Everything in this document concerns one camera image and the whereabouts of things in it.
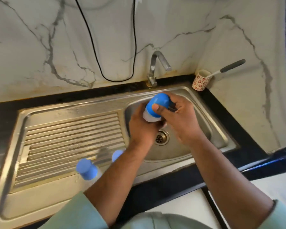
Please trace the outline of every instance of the person's left hand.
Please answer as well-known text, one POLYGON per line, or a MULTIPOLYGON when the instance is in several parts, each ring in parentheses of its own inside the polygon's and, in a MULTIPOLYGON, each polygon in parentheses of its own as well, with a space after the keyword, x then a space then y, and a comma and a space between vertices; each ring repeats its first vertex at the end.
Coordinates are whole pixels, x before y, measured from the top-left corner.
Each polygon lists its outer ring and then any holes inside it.
POLYGON ((139 146, 148 152, 156 139, 160 128, 163 127, 163 121, 147 122, 143 118, 143 112, 147 103, 141 103, 131 116, 129 121, 130 145, 139 146))

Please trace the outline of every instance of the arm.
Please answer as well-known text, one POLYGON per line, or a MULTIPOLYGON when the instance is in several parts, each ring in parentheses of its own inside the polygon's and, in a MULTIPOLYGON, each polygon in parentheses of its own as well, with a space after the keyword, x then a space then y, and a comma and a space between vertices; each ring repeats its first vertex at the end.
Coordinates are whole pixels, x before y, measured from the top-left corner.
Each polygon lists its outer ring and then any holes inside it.
POLYGON ((157 104, 153 110, 163 116, 179 140, 190 147, 198 169, 231 228, 255 229, 270 214, 273 201, 249 182, 200 129, 195 111, 187 99, 169 93, 175 113, 157 104))
POLYGON ((143 119, 146 104, 141 104, 129 122, 130 143, 125 152, 84 194, 111 226, 130 191, 137 171, 153 145, 163 122, 148 123, 143 119))

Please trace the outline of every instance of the sleeve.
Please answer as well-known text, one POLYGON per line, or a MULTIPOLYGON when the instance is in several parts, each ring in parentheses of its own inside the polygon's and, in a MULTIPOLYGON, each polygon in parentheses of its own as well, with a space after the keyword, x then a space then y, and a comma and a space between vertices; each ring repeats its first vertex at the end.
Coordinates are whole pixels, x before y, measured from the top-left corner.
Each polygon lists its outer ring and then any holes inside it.
POLYGON ((75 195, 39 229, 105 229, 102 216, 82 193, 75 195))
POLYGON ((286 206, 275 200, 275 207, 258 229, 286 229, 286 206))

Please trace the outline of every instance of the forearm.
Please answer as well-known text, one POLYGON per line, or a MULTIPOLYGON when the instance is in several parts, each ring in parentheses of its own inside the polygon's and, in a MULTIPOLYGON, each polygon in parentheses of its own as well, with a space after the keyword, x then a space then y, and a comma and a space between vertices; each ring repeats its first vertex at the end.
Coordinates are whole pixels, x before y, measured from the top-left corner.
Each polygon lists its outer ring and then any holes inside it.
POLYGON ((191 146, 198 169, 219 209, 232 228, 257 228, 273 201, 249 182, 209 140, 191 146))
POLYGON ((112 225, 130 191, 137 171, 148 151, 130 144, 125 152, 84 194, 98 210, 108 226, 112 225))

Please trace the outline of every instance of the blue bottle cap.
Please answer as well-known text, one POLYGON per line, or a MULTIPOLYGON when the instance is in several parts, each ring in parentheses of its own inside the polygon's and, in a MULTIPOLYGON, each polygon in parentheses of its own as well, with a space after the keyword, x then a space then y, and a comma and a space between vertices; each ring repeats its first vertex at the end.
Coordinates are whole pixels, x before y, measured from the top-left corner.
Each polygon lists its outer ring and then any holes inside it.
POLYGON ((76 165, 76 171, 84 180, 91 180, 98 174, 98 169, 92 162, 86 158, 80 159, 76 165))
POLYGON ((146 105, 146 110, 148 111, 148 113, 156 118, 161 117, 160 115, 156 114, 153 110, 152 110, 152 105, 153 104, 159 104, 161 106, 164 106, 166 108, 169 107, 170 105, 170 97, 165 94, 165 93, 159 93, 157 95, 155 95, 150 101, 149 103, 146 105))
POLYGON ((123 153, 123 150, 117 150, 112 154, 112 162, 114 162, 116 159, 118 159, 119 156, 121 156, 121 154, 123 153))

